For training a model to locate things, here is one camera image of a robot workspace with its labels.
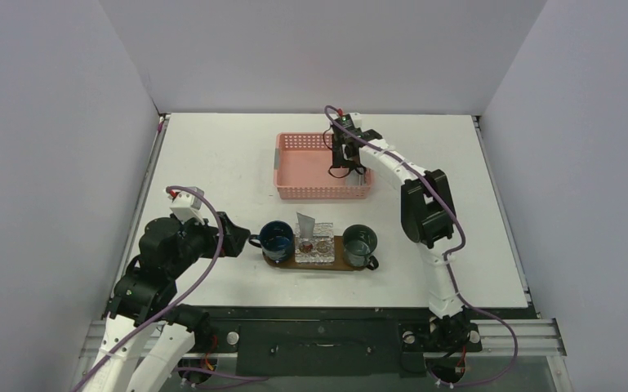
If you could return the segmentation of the dark blue mug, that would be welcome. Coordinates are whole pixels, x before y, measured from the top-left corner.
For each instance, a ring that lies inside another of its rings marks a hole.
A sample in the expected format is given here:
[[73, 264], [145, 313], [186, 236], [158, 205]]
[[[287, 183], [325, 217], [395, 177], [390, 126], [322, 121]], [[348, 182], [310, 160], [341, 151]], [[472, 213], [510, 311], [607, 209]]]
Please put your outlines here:
[[258, 234], [251, 234], [248, 243], [261, 249], [263, 256], [275, 263], [289, 260], [295, 252], [292, 227], [281, 220], [265, 224]]

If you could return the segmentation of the pink perforated plastic basket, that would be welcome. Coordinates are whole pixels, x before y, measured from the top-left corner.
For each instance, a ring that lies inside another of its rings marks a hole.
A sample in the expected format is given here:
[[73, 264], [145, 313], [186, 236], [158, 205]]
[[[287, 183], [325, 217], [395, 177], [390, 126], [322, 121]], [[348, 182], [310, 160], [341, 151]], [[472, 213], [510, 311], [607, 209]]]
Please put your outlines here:
[[372, 190], [371, 171], [331, 168], [332, 135], [283, 132], [276, 136], [280, 152], [274, 185], [282, 199], [364, 199]]

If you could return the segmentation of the red cap toothpaste tube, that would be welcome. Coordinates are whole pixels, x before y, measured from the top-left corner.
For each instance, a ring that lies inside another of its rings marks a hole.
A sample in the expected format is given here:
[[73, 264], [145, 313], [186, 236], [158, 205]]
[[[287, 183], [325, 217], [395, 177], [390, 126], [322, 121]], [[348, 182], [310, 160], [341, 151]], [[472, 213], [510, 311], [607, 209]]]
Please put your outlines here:
[[314, 248], [312, 239], [314, 238], [315, 219], [301, 212], [297, 214], [299, 234], [297, 237], [297, 249], [301, 254], [308, 254]]

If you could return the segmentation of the dark green mug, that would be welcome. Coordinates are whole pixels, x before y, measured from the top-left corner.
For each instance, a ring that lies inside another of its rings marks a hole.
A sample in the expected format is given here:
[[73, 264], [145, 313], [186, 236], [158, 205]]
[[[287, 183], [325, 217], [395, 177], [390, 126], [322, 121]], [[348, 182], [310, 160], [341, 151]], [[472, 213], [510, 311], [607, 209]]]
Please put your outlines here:
[[343, 260], [355, 268], [377, 270], [379, 261], [374, 256], [378, 238], [373, 229], [366, 225], [351, 225], [342, 235]]

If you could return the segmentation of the brown oval wooden tray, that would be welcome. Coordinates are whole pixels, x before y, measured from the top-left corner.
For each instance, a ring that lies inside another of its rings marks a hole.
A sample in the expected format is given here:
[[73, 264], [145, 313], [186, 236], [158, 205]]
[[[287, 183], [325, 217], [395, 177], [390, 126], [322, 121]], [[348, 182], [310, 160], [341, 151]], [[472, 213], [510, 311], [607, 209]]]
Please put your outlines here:
[[335, 260], [331, 264], [316, 264], [316, 263], [298, 263], [293, 256], [287, 261], [275, 262], [262, 254], [263, 260], [267, 265], [279, 268], [283, 270], [323, 270], [323, 271], [336, 271], [336, 272], [351, 272], [367, 270], [366, 266], [355, 267], [345, 262], [344, 253], [342, 251], [336, 251]]

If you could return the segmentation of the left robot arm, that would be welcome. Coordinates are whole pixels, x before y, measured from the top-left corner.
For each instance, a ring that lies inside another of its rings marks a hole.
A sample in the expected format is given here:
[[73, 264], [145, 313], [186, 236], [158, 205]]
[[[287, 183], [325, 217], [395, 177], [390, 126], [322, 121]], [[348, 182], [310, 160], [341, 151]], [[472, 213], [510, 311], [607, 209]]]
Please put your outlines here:
[[150, 221], [139, 252], [115, 284], [105, 333], [75, 391], [157, 391], [180, 358], [211, 340], [208, 312], [183, 302], [176, 280], [198, 259], [241, 254], [251, 233], [217, 212], [216, 226], [198, 213]]

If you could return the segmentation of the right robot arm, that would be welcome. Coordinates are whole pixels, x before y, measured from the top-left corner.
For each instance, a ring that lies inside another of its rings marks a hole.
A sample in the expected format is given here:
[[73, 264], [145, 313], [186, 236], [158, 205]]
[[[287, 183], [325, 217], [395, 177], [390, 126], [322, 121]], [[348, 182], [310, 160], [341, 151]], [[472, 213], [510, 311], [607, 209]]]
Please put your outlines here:
[[395, 151], [376, 131], [363, 131], [348, 117], [331, 121], [332, 166], [372, 171], [399, 191], [400, 222], [406, 237], [418, 246], [426, 267], [430, 342], [438, 350], [463, 346], [469, 335], [451, 256], [466, 243], [457, 219], [448, 178], [428, 171]]

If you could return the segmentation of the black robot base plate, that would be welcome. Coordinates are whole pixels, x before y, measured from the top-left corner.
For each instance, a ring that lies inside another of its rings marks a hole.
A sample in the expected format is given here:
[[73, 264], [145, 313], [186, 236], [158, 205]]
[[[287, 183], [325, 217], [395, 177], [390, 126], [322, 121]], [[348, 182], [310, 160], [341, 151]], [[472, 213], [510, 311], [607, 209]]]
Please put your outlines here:
[[239, 376], [423, 377], [464, 363], [483, 345], [472, 312], [440, 319], [425, 308], [204, 308], [207, 330], [177, 367]]

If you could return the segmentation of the aluminium rail frame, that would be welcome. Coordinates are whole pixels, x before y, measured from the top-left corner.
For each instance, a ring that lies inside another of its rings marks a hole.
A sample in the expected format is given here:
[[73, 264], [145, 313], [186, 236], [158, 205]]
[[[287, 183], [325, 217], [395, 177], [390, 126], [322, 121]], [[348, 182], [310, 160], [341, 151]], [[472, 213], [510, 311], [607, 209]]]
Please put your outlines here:
[[[566, 356], [559, 326], [551, 319], [511, 319], [506, 321], [518, 343], [518, 356]], [[514, 339], [510, 331], [495, 320], [476, 320], [483, 349], [481, 356], [510, 357]]]

